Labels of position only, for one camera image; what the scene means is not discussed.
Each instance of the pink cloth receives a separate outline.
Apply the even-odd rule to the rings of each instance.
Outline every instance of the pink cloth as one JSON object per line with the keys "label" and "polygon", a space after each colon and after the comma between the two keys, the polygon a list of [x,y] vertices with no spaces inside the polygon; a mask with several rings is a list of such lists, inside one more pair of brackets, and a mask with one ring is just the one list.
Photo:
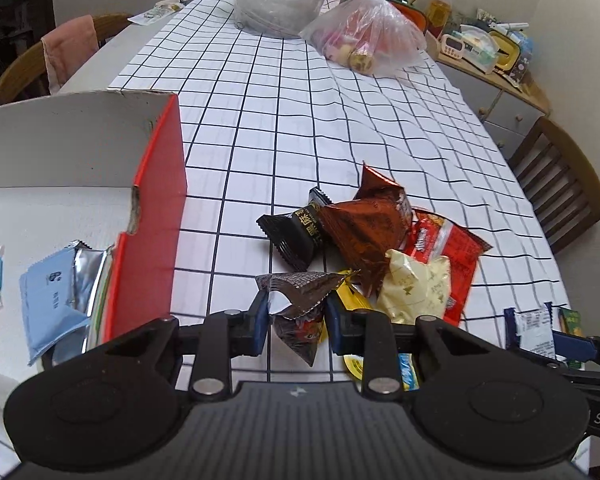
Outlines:
{"label": "pink cloth", "polygon": [[98,51],[91,16],[74,18],[42,37],[49,91],[58,92],[78,69]]}

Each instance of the red box side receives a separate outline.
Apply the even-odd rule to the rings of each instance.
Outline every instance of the red box side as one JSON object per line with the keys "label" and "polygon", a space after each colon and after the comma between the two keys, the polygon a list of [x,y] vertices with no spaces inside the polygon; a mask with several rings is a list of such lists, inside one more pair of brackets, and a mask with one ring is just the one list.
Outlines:
{"label": "red box side", "polygon": [[158,119],[134,179],[139,222],[120,233],[114,252],[102,328],[103,342],[171,310],[173,268],[187,176],[177,96]]}

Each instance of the checkered tablecloth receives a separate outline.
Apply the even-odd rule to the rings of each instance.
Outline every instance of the checkered tablecloth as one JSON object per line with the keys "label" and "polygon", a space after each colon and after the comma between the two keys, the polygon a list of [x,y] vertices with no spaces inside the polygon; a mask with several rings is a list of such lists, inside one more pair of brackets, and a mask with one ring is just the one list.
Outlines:
{"label": "checkered tablecloth", "polygon": [[[238,30],[233,13],[234,0],[194,1],[110,85],[178,93],[188,192],[171,309],[182,323],[247,309],[254,276],[290,270],[256,219],[306,205],[313,186],[334,202],[350,200],[363,160],[403,184],[413,205],[493,246],[480,259],[463,328],[502,346],[504,308],[567,304],[530,203],[427,54],[399,78],[361,76],[303,40]],[[328,253],[310,269],[343,266]],[[261,357],[236,358],[233,368],[234,384],[347,378],[328,343],[309,368],[275,335]],[[180,387],[189,374],[184,367]]]}

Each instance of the drawer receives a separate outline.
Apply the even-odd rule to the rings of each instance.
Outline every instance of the drawer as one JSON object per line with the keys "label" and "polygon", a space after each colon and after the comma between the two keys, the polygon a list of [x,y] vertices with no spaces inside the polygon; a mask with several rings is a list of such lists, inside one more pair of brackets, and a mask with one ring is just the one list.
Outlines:
{"label": "drawer", "polygon": [[516,132],[502,128],[497,124],[492,124],[489,121],[484,122],[484,129],[496,143],[496,146],[500,149],[500,153],[505,160],[509,160],[511,155],[517,150],[518,146],[525,138]]}
{"label": "drawer", "polygon": [[503,92],[489,114],[489,122],[524,137],[538,118],[543,115],[544,113],[537,108]]}
{"label": "drawer", "polygon": [[438,66],[449,82],[459,89],[466,105],[482,120],[483,114],[479,112],[480,108],[489,110],[500,90],[444,63],[438,63]]}

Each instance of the gray ribbed surface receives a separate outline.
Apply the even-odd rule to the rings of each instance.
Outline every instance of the gray ribbed surface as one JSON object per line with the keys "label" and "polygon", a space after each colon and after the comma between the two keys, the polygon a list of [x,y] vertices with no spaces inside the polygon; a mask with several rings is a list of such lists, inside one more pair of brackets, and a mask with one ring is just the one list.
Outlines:
{"label": "gray ribbed surface", "polygon": [[135,464],[90,474],[55,472],[27,464],[10,478],[575,480],[586,477],[568,462],[526,473],[481,470],[458,462],[424,441],[399,406],[365,400],[352,383],[245,383],[232,400],[192,410],[176,438]]}

